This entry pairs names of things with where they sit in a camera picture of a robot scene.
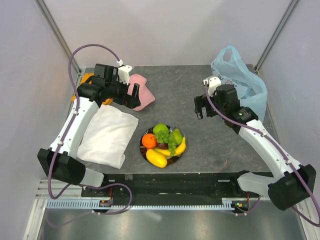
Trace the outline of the light blue plastic bag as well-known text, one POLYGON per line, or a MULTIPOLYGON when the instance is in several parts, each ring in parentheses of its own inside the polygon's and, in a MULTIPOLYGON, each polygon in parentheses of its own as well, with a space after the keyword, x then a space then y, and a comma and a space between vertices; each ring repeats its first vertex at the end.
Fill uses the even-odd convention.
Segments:
POLYGON ((267 87, 261 78, 249 70, 235 47, 230 45, 222 49, 211 63, 211 70, 223 84, 235 87, 241 106, 251 108, 264 121, 267 87))

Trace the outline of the green fake apple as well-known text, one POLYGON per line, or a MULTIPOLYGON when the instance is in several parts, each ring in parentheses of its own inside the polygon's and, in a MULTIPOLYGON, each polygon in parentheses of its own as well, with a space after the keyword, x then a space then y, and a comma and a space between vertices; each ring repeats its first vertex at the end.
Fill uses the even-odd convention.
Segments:
POLYGON ((157 125, 155 125, 152 129, 152 132, 154 135, 157 135, 159 132, 164 132, 164 133, 169 133, 169 128, 167 127, 166 124, 164 123, 159 123, 157 125))

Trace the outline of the green fake pear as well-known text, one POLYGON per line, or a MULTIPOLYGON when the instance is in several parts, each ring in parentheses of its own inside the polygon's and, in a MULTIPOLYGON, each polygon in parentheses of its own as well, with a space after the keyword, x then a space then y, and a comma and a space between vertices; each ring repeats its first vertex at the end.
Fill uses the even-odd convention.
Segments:
POLYGON ((172 132, 171 135, 174 139, 175 145, 178 146, 182 143, 183 136, 178 128, 175 128, 172 132))

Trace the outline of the orange fake fruit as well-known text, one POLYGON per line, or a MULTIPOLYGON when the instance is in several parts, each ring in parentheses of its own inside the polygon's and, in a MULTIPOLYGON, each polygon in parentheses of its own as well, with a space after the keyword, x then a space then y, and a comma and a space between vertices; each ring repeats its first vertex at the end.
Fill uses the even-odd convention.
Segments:
POLYGON ((142 137, 142 145, 147 149, 152 149, 157 146, 157 139, 152 133, 147 133, 142 137))

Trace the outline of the yellow fake banana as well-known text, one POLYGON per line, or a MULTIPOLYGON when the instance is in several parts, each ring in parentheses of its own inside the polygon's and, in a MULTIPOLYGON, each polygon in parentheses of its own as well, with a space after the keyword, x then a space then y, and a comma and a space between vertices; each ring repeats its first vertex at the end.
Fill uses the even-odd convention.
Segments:
POLYGON ((165 157, 176 157, 181 155, 187 148, 186 144, 186 137, 182 138, 181 144, 174 150, 174 153, 171 153, 168 149, 160 149, 160 148, 154 148, 154 150, 165 157))

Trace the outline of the green fake grapes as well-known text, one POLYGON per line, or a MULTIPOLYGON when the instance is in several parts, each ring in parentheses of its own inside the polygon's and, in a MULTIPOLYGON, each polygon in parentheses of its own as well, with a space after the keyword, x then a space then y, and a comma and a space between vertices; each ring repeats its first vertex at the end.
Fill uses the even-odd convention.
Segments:
POLYGON ((168 144, 168 150, 174 154, 174 150, 176 149, 176 143, 175 140, 173 139, 172 134, 165 133, 163 131, 159 132, 158 134, 155 135, 157 143, 167 143, 168 144))

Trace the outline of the dark red fake plum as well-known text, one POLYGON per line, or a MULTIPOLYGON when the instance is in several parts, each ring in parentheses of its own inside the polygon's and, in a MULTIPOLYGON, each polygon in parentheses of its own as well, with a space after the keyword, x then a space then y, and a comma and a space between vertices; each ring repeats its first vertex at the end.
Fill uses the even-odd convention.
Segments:
POLYGON ((168 148, 169 148, 169 145, 167 144, 167 143, 157 143, 156 144, 156 147, 158 148, 158 149, 162 149, 162 150, 167 150, 168 148))

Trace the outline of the yellow fake lemon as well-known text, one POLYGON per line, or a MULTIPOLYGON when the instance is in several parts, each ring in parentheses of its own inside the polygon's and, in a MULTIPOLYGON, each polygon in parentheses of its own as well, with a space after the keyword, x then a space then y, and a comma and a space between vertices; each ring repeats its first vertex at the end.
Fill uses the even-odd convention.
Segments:
POLYGON ((166 157, 154 149, 148 149, 146 151, 146 159, 157 168, 165 168, 168 164, 166 157))

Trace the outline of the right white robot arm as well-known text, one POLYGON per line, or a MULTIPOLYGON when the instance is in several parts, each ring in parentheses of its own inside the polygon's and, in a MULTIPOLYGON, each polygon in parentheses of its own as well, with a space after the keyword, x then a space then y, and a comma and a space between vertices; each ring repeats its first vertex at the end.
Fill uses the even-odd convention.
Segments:
POLYGON ((203 85, 205 94, 194 98, 198 119, 203 118, 203 108, 208 117, 222 117, 228 127, 253 147, 272 173, 267 177, 243 170, 229 184, 230 193, 235 197, 245 192, 268 197, 282 211, 307 198, 318 208, 313 195, 316 170, 310 164, 302 165, 276 142, 254 111, 240 105, 233 85, 219 85, 214 90, 210 90, 207 82, 203 85))

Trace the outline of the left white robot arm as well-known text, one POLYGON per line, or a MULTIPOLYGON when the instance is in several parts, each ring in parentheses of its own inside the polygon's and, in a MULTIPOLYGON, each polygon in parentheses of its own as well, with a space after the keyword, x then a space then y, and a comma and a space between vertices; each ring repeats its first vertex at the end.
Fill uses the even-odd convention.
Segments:
POLYGON ((71 112, 60 133, 49 148, 41 148, 37 154, 49 179, 92 186, 99 197, 109 193, 110 185, 104 181, 104 174, 87 168, 77 160, 77 153, 90 121, 107 99, 129 109, 140 106, 139 84, 135 83, 128 94, 132 69, 130 65, 96 64, 93 75, 77 87, 71 112))

